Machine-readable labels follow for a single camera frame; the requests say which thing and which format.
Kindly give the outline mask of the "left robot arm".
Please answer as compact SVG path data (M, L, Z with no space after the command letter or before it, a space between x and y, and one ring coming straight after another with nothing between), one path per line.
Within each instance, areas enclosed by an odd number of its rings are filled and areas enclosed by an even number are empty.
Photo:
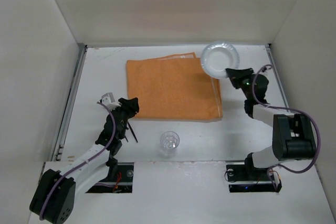
M139 112L139 99L120 98L111 102L104 97L98 103L108 111L98 139L70 165L59 170L48 169L40 178L29 205L29 210L40 220L64 223L80 194L102 179L120 178L115 156L129 128L128 120Z

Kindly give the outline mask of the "orange cloth placemat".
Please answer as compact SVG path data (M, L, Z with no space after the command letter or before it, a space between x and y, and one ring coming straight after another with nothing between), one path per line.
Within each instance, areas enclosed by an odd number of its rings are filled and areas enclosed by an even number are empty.
M223 117L220 83L194 52L126 62L129 98L139 99L137 119L213 121Z

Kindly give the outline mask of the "clear plastic cup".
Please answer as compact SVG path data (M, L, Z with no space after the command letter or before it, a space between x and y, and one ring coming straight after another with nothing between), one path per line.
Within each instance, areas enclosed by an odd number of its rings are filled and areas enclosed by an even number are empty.
M160 137L160 145L166 156L172 156L180 144L180 137L173 131L164 132Z

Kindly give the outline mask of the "black plastic knife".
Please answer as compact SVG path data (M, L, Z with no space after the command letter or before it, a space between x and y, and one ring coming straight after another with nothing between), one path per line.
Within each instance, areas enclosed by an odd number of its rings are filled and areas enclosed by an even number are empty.
M129 130L131 131L131 133L132 133L132 135L133 135L133 137L134 137L136 143L138 143L138 142L139 142L139 141L138 141L138 138L137 138L137 136L136 136L136 134L135 134L135 132L134 132L134 130L133 130L133 128L132 128L130 122L128 122L128 127L129 127Z

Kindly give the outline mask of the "white round plate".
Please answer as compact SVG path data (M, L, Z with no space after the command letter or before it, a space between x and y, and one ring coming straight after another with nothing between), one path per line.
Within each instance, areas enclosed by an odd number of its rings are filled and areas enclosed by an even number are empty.
M207 75L215 79L225 79L228 77L227 68L239 68L240 55L227 41L215 41L203 49L200 62Z

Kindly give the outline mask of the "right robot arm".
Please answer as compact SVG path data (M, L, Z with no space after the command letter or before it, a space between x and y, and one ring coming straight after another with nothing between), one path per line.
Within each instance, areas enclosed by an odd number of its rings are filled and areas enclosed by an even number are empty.
M226 69L233 87L241 89L246 97L245 113L272 127L271 146L248 154L244 160L245 170L249 176L262 170L269 174L274 167L302 174L317 161L321 148L320 132L306 112L272 106L266 101L269 81L263 73L271 68L271 65L265 65L257 72L252 68Z

